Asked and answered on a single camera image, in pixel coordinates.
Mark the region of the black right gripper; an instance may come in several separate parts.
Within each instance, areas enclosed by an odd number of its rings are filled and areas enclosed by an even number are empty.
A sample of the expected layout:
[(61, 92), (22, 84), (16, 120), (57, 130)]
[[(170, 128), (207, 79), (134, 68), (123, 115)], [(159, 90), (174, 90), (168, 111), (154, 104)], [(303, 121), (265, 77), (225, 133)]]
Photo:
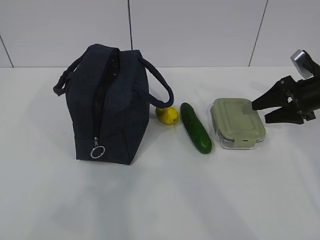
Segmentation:
[(315, 111), (320, 108), (320, 78), (295, 81), (291, 76), (284, 77), (252, 102), (253, 110), (275, 107), (281, 108), (264, 116), (267, 124), (303, 124), (314, 120)]

